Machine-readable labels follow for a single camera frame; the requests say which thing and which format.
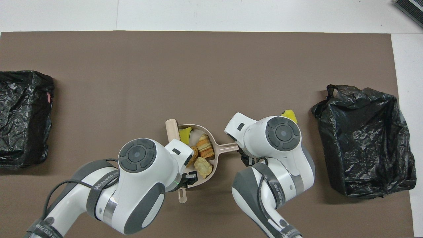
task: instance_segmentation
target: food item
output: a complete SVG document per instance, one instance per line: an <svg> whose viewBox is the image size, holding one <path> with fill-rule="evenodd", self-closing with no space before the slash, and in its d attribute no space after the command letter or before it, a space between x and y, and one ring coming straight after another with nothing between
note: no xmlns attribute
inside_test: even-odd
<svg viewBox="0 0 423 238"><path fill-rule="evenodd" d="M203 157L198 157L197 160L195 160L194 167L204 179L212 173L213 168L213 166Z"/></svg>
<svg viewBox="0 0 423 238"><path fill-rule="evenodd" d="M212 144L210 143L209 137L206 134L201 135L196 146L200 152L201 157L209 158L214 156Z"/></svg>
<svg viewBox="0 0 423 238"><path fill-rule="evenodd" d="M194 155L191 157L191 159L189 160L189 162L188 162L188 164L187 164L187 167L189 167L189 166L191 166L192 165L192 163L194 163L195 162L195 160L197 159L197 157L198 157L198 149L197 149L197 147L196 146L191 146L191 149L194 151Z"/></svg>
<svg viewBox="0 0 423 238"><path fill-rule="evenodd" d="M187 127L184 129L179 130L179 137L182 142L185 144L190 143L190 134L191 134L192 127Z"/></svg>

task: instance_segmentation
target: bread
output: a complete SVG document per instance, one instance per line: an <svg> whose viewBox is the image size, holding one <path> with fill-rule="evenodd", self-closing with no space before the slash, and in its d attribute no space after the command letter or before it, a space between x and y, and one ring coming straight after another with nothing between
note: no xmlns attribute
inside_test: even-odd
<svg viewBox="0 0 423 238"><path fill-rule="evenodd" d="M203 157L198 157L195 160L194 167L204 179L212 173L213 168L212 165Z"/></svg>
<svg viewBox="0 0 423 238"><path fill-rule="evenodd" d="M189 167L189 166L191 166L192 165L192 163L194 163L195 162L195 160L197 159L197 157L198 157L198 149L197 149L197 147L196 146L191 146L191 149L194 151L194 155L191 157L191 159L189 160L189 162L188 162L188 164L187 164L187 167Z"/></svg>
<svg viewBox="0 0 423 238"><path fill-rule="evenodd" d="M212 144L210 143L209 137L206 134L201 135L196 146L198 151L200 152L201 157L209 158L214 156Z"/></svg>

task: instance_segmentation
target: black ribbed object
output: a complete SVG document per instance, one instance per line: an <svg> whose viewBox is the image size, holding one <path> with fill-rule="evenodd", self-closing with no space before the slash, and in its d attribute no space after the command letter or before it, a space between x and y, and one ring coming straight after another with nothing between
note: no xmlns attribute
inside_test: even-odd
<svg viewBox="0 0 423 238"><path fill-rule="evenodd" d="M398 0L394 4L423 27L423 0Z"/></svg>

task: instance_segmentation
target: pan handle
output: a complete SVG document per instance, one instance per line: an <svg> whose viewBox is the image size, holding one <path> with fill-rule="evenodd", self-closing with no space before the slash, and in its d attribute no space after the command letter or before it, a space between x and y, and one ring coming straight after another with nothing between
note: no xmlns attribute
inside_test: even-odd
<svg viewBox="0 0 423 238"><path fill-rule="evenodd" d="M227 153L232 151L239 150L237 143L228 143L228 144L217 144L215 150L217 150L217 153Z"/></svg>
<svg viewBox="0 0 423 238"><path fill-rule="evenodd" d="M178 123L175 119L169 119L165 122L166 133L168 134L168 141L170 142L173 139L181 140L179 137ZM180 203L187 202L187 192L185 188L178 189L178 200Z"/></svg>

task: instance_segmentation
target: velcro strap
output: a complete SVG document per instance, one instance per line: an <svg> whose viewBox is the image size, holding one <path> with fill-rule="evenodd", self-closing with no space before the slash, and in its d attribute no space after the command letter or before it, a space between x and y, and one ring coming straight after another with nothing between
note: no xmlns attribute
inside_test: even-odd
<svg viewBox="0 0 423 238"><path fill-rule="evenodd" d="M107 184L109 184L110 182L112 182L117 177L119 177L119 171L118 170L110 171L109 173L104 175L101 179L99 179L91 187L90 193L88 194L87 205L86 205L87 213L90 216L94 217L97 220L100 220L96 216L97 202L98 202L100 195L101 195L103 189L105 188L105 186Z"/></svg>
<svg viewBox="0 0 423 238"><path fill-rule="evenodd" d="M41 219L36 220L27 231L32 232L41 238L63 238L60 232Z"/></svg>
<svg viewBox="0 0 423 238"><path fill-rule="evenodd" d="M272 190L273 197L276 200L276 209L283 206L286 201L285 193L283 192L282 186L280 185L279 180L277 180L275 174L267 165L263 163L256 163L255 165L253 165L253 168L255 168L259 173L263 175L265 181Z"/></svg>
<svg viewBox="0 0 423 238"><path fill-rule="evenodd" d="M281 233L287 235L287 238L294 238L297 235L302 236L302 234L295 227L291 225L288 225L285 228L283 228Z"/></svg>

